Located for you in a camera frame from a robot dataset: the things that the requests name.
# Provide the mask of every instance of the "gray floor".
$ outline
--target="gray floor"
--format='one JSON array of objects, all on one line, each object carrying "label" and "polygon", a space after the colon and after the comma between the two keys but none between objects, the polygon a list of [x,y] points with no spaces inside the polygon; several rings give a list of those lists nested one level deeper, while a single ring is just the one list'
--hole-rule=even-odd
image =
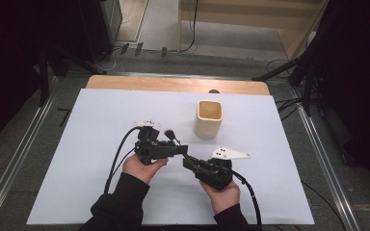
[{"label": "gray floor", "polygon": [[[107,74],[122,72],[162,73],[179,75],[202,75],[208,78],[226,78],[249,81],[252,76],[260,76],[267,72],[266,64],[272,59],[280,59],[282,49],[275,42],[275,34],[269,33],[258,39],[255,49],[264,53],[254,53],[248,59],[241,57],[224,57],[224,53],[212,54],[168,54],[162,57],[158,52],[143,51],[140,56],[135,56],[133,50],[126,54],[116,53],[116,67]],[[104,68],[114,64],[114,59],[108,57],[98,64]],[[272,63],[269,68],[282,64]],[[58,141],[64,130],[60,127],[65,112],[58,108],[72,109],[78,92],[87,84],[91,76],[80,66],[70,64],[70,71],[66,78],[61,78],[57,87],[56,96],[48,111],[48,114],[37,133],[36,138],[27,152],[23,165],[19,170],[2,207],[0,208],[0,230],[76,230],[76,225],[51,225],[51,226],[28,226],[27,217],[32,209],[35,196],[40,188]],[[266,82],[275,100],[290,99],[293,97],[292,89],[287,85],[285,78],[274,77]],[[12,155],[22,140],[29,124],[38,109],[39,92],[37,91],[22,107],[20,112],[12,119],[0,135],[0,177],[4,173]],[[354,209],[355,216],[361,230],[370,230],[370,171],[363,167],[347,167],[340,159],[337,144],[332,138],[327,123],[317,114],[315,106],[312,106],[312,119],[316,125],[319,136],[329,155],[330,161],[340,180],[340,183],[348,196]],[[296,111],[283,121],[287,139],[290,143],[299,174],[304,182],[312,186],[319,194],[326,198],[332,205],[334,199],[326,182],[319,161],[315,155],[313,146],[305,131],[303,121]],[[265,225],[265,230],[343,230],[337,216],[329,208],[324,200],[315,192],[304,187],[311,212],[316,225]]]}]

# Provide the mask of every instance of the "person's right hand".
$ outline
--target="person's right hand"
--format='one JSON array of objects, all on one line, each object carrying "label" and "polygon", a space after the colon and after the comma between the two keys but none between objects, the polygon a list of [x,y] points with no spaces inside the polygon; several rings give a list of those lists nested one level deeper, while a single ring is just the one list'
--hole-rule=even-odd
[{"label": "person's right hand", "polygon": [[237,186],[234,181],[231,181],[230,184],[221,191],[215,190],[201,181],[199,182],[211,199],[212,209],[215,215],[240,202],[239,186]]}]

